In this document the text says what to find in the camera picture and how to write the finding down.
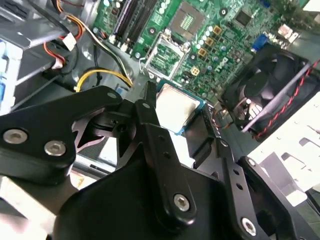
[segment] black fan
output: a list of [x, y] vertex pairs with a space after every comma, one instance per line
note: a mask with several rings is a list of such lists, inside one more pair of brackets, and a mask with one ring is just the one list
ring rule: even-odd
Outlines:
[[[252, 134], [262, 131], [294, 93], [299, 79], [290, 87], [288, 84], [293, 83], [292, 80], [307, 62], [270, 44], [262, 48], [221, 96], [223, 105], [238, 128], [244, 132], [248, 125]], [[319, 86], [316, 78], [309, 76], [290, 109], [298, 110], [304, 99], [317, 92], [316, 86]], [[288, 116], [290, 112], [292, 115], [290, 109], [283, 116]]]

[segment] cooling fan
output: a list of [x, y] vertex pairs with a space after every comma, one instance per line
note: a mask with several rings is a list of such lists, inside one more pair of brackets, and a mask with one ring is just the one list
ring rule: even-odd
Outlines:
[[314, 72], [306, 76], [310, 66], [267, 44], [225, 90], [222, 105], [242, 132], [264, 140], [320, 90]]

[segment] metal rivet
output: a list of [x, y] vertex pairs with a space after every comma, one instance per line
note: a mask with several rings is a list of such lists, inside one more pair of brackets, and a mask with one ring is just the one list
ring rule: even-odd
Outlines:
[[180, 209], [182, 212], [186, 212], [190, 208], [188, 199], [181, 194], [174, 195], [173, 201], [174, 204], [178, 207], [178, 209]]
[[245, 231], [250, 234], [251, 236], [256, 236], [257, 235], [257, 230], [255, 225], [248, 219], [248, 218], [242, 218], [241, 223]]
[[150, 106], [148, 104], [146, 104], [145, 102], [142, 104], [145, 108], [149, 109]]
[[66, 146], [62, 141], [49, 141], [44, 145], [45, 153], [54, 157], [62, 156], [66, 150]]
[[247, 158], [247, 161], [253, 167], [256, 165], [255, 161], [253, 161], [251, 158]]
[[223, 146], [225, 146], [226, 148], [229, 146], [228, 143], [227, 143], [225, 140], [223, 140], [223, 139], [220, 139], [220, 142], [221, 142], [221, 144], [222, 144]]
[[20, 129], [10, 129], [3, 134], [3, 140], [8, 144], [22, 144], [28, 139], [28, 135]]
[[107, 94], [110, 98], [113, 98], [113, 99], [116, 99], [117, 98], [117, 96], [114, 94], [114, 93], [112, 93], [112, 92], [108, 92], [108, 94]]

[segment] ram slot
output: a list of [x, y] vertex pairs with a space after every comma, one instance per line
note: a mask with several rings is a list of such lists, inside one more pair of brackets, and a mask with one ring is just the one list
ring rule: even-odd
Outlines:
[[131, 18], [133, 17], [139, 0], [127, 0], [122, 8], [118, 21], [113, 29], [113, 34], [118, 38], [122, 38], [124, 35]]
[[145, 6], [142, 9], [138, 19], [135, 21], [135, 27], [133, 27], [128, 35], [128, 39], [130, 39], [130, 43], [134, 44], [137, 42], [143, 28], [145, 27], [146, 23], [148, 22], [150, 16], [153, 13], [153, 10], [156, 6], [158, 0], [146, 0]]

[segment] motherboard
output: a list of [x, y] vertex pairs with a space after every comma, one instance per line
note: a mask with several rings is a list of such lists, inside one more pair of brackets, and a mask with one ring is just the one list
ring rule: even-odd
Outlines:
[[264, 43], [284, 48], [291, 29], [319, 29], [301, 9], [304, 4], [306, 0], [102, 0], [93, 32], [139, 60], [144, 74], [213, 102]]

